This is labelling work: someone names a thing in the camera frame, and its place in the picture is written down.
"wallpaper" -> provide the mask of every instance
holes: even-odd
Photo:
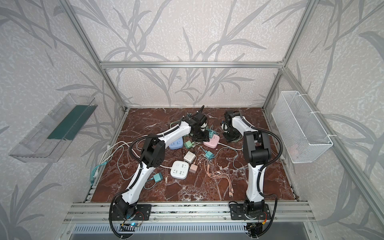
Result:
[[[319,5],[288,63],[382,197],[383,22],[384,1]]]
[[[306,0],[71,0],[103,61],[281,61]]]
[[[116,68],[108,74],[128,106],[260,107],[277,69]]]
[[[56,1],[0,1],[0,239],[54,239],[122,116]],[[57,163],[8,153],[68,93],[98,105]]]
[[[283,76],[265,109],[270,127],[278,135],[271,113],[280,92],[292,90]],[[325,240],[384,239],[383,228],[332,149],[312,163],[293,164],[285,150],[283,156],[295,193],[310,203]]]

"white mesh basket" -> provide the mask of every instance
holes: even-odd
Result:
[[[282,91],[272,116],[293,163],[313,162],[333,145],[298,91]]]

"wire mesh basket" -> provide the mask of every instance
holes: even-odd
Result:
[[[313,162],[333,145],[298,91],[282,91],[272,116],[293,163]]]
[[[22,162],[57,162],[96,109],[94,99],[68,94],[9,155]]]

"green mat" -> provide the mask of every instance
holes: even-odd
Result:
[[[48,139],[73,140],[81,127],[95,111],[97,105],[76,105],[51,132]]]

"white charger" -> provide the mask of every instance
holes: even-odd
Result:
[[[174,161],[170,169],[170,175],[177,179],[186,179],[188,175],[189,164],[182,161]]]
[[[187,154],[184,156],[184,161],[191,164],[193,163],[193,160],[195,160],[196,155],[190,151],[187,152]]]

